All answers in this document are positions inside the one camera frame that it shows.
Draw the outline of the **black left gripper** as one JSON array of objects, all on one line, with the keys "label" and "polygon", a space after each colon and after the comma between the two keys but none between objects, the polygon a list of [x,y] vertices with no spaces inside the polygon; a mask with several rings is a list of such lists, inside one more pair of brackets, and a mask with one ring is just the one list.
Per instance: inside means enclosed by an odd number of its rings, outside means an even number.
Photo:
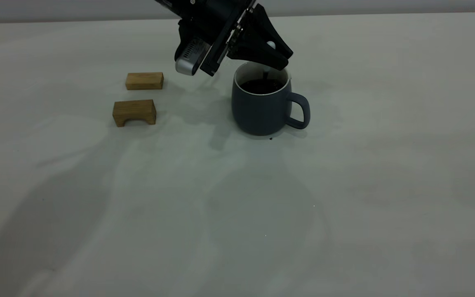
[{"label": "black left gripper", "polygon": [[[254,6],[254,0],[157,2],[180,17],[180,43],[174,60],[176,71],[183,75],[193,76],[202,70],[213,76],[226,55],[283,70],[294,53],[272,25],[265,8]],[[232,34],[241,28],[237,43],[229,49]]]}]

